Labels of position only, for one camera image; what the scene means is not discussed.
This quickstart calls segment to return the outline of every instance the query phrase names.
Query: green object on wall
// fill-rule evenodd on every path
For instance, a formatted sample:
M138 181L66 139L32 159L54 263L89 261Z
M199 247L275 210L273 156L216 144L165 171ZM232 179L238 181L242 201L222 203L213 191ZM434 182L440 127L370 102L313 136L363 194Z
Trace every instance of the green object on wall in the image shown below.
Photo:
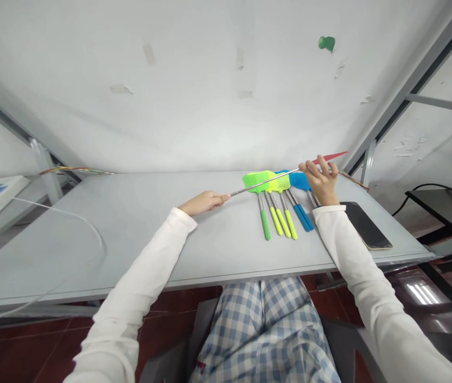
M321 36L320 40L318 40L318 48L320 49L328 49L329 51L334 50L334 44L336 43L336 39L331 36Z

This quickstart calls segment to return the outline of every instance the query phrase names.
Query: fly swatter handle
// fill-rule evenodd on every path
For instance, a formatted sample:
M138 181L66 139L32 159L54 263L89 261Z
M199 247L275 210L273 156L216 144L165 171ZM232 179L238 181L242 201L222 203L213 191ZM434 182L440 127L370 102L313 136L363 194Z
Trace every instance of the fly swatter handle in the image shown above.
M314 225L311 222L311 220L309 219L309 216L307 215L307 213L305 212L304 208L302 207L301 204L298 204L298 207L300 209L300 211L302 212L302 216L304 217L304 219L306 220L307 225L309 226L309 231L314 230Z
M275 211L277 213L277 217L279 218L279 222L281 223L281 226L283 227L284 234L288 238L290 238L291 237L290 230L288 229L288 225L286 224L286 221L284 220L283 213L281 213L280 209L276 209Z
M302 212L300 211L300 208L302 206L300 205L294 205L293 209L295 210L295 213L297 213L297 216L299 217L300 223L302 223L302 226L304 227L305 231L311 231L311 228L309 227L309 224L307 223L306 219L302 215Z
M286 209L284 211L284 214L286 214L286 219L288 220L288 226L290 227L291 237L293 239L297 239L297 231L295 230L295 225L293 224L293 220L291 219L290 211Z
M263 231L265 232L265 239L270 240L270 230L268 230L267 215L265 210L261 210L261 222L263 223Z
M272 219L274 220L275 230L277 230L277 234L282 235L283 229L281 227L281 224L279 223L279 218L277 218L277 215L275 214L275 209L273 206L270 207L270 213L272 214Z

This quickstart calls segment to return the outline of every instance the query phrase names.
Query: smartphone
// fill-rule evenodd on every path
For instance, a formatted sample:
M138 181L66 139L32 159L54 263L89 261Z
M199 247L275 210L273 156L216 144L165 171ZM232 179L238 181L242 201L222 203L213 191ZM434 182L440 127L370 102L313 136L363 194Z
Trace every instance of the smartphone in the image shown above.
M341 202L341 205L347 207L347 216L368 249L382 250L392 248L389 240L357 203Z

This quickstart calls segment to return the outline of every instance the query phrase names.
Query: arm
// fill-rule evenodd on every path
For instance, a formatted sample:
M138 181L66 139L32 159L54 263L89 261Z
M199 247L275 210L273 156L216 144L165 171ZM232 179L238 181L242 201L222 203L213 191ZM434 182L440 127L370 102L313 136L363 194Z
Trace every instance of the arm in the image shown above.
M94 325L74 358L76 366L65 383L134 382L138 330L150 306L166 285L187 235L196 228L192 215L222 206L229 196L205 191L169 217L142 250L93 316Z
M363 323L374 340L385 378L388 382L452 382L452 364L404 312L391 284L344 212L346 207L339 205L334 192L337 167L329 163L332 168L329 174L321 158L320 167L326 169L322 174L309 162L304 165L304 172L323 205L313 210L316 225L355 297Z

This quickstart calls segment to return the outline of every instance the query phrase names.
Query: right hand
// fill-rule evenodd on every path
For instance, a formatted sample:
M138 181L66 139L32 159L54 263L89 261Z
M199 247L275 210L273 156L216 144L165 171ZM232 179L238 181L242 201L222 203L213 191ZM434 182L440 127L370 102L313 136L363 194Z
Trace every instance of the right hand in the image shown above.
M339 173L338 167L335 163L329 162L328 164L332 169L332 172L329 172L328 166L321 155L318 156L318 163L322 169L321 171L309 160L306 163L302 162L299 165L299 169L307 176L309 185L322 206L339 205L339 199L334 190Z
M230 194L217 194L212 190L203 191L201 194L195 196L191 200L185 202L183 205L179 206L182 212L186 213L190 217L195 215L213 211L218 207L224 205L228 199L231 198Z

